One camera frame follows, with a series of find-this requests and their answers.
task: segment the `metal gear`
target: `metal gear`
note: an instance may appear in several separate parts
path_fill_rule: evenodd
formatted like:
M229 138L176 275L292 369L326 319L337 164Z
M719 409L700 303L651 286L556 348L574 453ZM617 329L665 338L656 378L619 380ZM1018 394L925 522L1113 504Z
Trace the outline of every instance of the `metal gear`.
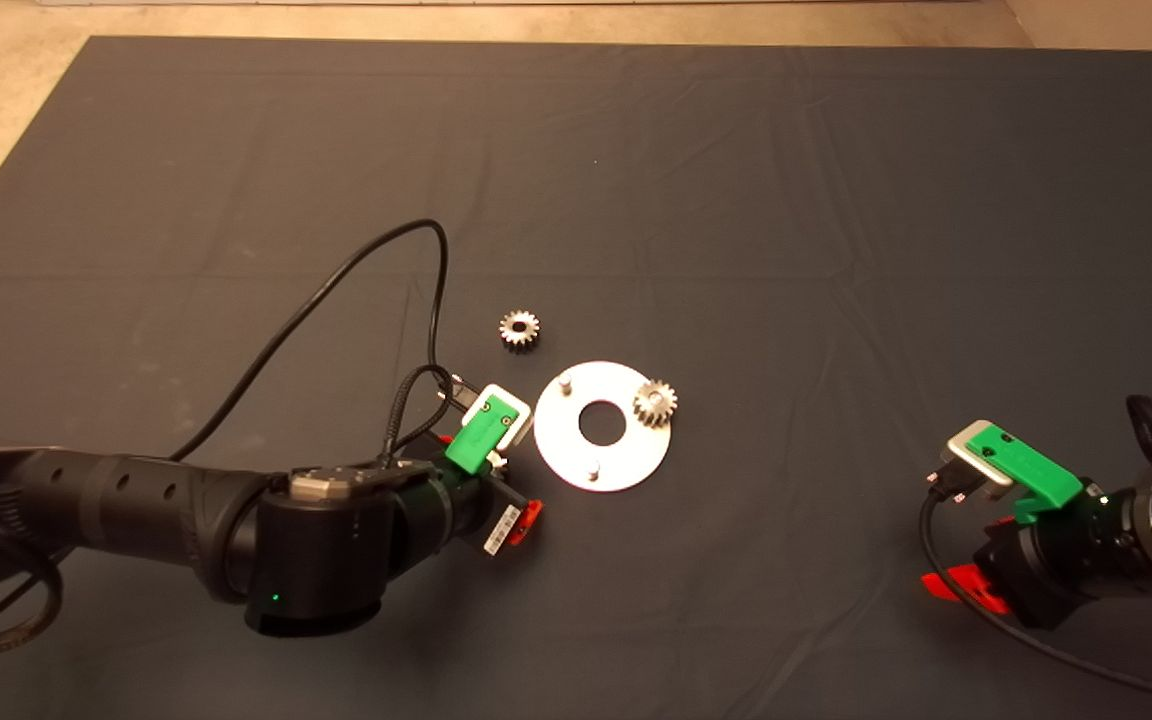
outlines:
M529 353L540 340L540 318L526 310L515 310L500 318L500 342L509 353Z
M650 429L659 429L668 423L673 411L679 409L679 394L665 381L644 382L634 393L634 414Z

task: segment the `white sticker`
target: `white sticker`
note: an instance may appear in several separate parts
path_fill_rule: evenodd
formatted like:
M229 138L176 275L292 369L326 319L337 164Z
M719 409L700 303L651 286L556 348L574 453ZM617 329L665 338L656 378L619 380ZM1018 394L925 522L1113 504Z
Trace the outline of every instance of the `white sticker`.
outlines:
M500 546L505 544L505 538L508 537L509 530L513 529L513 524L518 520L518 515L522 515L522 510L518 510L517 507L511 505L506 506L506 509L500 514L500 520L497 521L495 529L488 536L488 541L483 544L483 550L487 551L488 555L494 556Z

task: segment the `table surface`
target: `table surface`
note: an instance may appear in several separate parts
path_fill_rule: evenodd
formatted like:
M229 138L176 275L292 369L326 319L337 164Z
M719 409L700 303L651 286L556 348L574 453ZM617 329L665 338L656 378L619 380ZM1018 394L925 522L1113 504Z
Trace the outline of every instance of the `table surface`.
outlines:
M590 495L526 444L535 538L453 544L333 638L76 552L0 717L1152 711L927 598L914 524L978 416L1112 488L1142 467L1152 54L96 38L0 169L0 442L169 450L344 255L425 215L445 363L522 397L579 361L666 378L662 468ZM374 450L434 260L359 266L196 461ZM514 306L535 354L493 338ZM952 559L991 514L943 514ZM1052 642L1152 675L1152 602Z

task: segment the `white circular plate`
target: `white circular plate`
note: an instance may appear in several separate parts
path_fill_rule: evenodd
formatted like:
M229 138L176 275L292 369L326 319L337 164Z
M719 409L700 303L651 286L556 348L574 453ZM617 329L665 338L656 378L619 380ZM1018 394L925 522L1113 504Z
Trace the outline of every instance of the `white circular plate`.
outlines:
M571 381L570 393L563 393L564 379ZM550 469L590 492L622 491L645 480L669 449L668 423L650 429L634 415L634 393L647 381L634 367L604 359L573 365L550 381L536 401L531 427ZM626 416L626 433L612 445L591 444L579 430L581 411L594 402L609 402Z

